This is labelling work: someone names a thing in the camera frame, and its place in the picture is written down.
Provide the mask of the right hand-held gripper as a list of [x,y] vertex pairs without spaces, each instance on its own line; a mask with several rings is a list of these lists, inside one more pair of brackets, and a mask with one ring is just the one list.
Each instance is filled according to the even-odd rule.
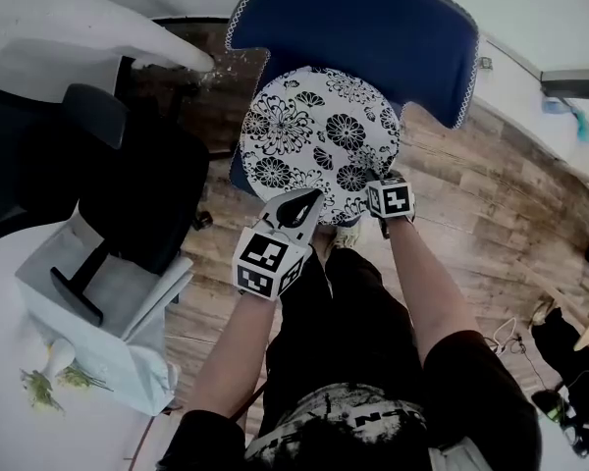
[[411,184],[402,178],[388,178],[378,175],[373,169],[365,172],[368,210],[381,219],[407,217],[415,214],[415,198]]

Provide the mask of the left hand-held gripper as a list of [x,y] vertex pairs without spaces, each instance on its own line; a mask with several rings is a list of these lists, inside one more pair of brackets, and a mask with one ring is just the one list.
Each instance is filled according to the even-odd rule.
[[[259,221],[242,230],[232,262],[232,283],[240,291],[275,301],[300,276],[323,209],[317,188],[286,191],[271,198]],[[281,232],[273,227],[282,227]]]

